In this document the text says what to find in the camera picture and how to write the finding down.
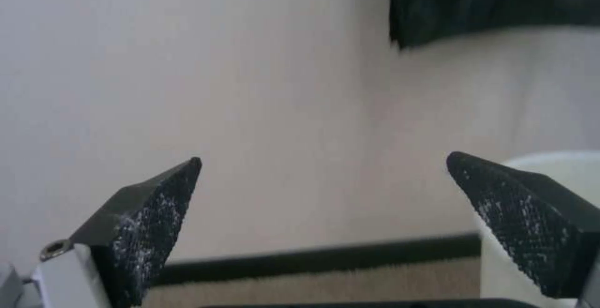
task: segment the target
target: dark fabric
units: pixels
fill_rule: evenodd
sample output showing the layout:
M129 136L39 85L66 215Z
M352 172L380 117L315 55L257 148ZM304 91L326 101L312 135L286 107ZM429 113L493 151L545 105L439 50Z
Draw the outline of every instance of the dark fabric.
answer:
M390 0L400 48L509 26L600 24L600 0Z

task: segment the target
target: black edge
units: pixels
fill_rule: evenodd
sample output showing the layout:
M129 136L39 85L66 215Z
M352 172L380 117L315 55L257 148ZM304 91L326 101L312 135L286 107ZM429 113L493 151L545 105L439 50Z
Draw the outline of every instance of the black edge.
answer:
M261 278L283 274L373 268L480 256L480 237L467 233L423 240L343 246L266 256L165 265L155 286L185 282L214 282L236 278Z

